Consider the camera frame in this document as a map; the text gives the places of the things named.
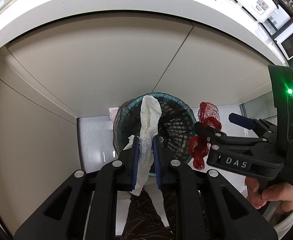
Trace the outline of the person's right hand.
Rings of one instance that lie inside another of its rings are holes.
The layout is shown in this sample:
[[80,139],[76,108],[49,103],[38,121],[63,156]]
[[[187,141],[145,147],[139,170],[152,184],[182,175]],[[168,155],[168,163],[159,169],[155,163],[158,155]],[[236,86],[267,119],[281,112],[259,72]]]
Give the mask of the person's right hand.
[[259,193],[259,181],[255,178],[246,177],[247,200],[256,209],[260,209],[267,202],[281,201],[276,214],[284,214],[293,211],[293,186],[288,183],[272,185]]

